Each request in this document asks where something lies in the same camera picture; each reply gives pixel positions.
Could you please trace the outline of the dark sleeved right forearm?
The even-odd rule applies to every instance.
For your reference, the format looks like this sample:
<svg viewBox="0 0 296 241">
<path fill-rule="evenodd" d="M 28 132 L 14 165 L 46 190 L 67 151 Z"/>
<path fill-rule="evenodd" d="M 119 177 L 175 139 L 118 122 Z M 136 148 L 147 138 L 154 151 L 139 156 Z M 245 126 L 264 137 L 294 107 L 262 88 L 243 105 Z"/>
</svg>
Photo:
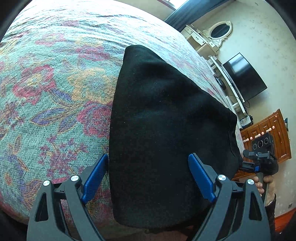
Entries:
<svg viewBox="0 0 296 241">
<path fill-rule="evenodd" d="M 275 231 L 275 216 L 274 216 L 275 206 L 276 206 L 276 195 L 274 195 L 273 201 L 269 202 L 269 204 L 265 207 L 268 223 L 269 223 L 271 240 L 276 240 L 276 237 L 277 237 L 277 234 Z"/>
</svg>

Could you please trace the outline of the right hand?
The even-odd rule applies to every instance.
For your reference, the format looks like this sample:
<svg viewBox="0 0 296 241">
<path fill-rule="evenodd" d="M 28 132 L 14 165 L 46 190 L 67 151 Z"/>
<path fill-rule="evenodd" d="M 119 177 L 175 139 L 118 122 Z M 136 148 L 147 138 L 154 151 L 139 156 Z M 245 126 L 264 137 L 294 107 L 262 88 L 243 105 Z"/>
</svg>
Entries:
<svg viewBox="0 0 296 241">
<path fill-rule="evenodd" d="M 260 196 L 265 195 L 264 205 L 268 206 L 275 199 L 275 180 L 273 175 L 268 175 L 263 178 L 262 181 L 259 180 L 258 176 L 252 177 L 255 186 L 260 193 Z"/>
</svg>

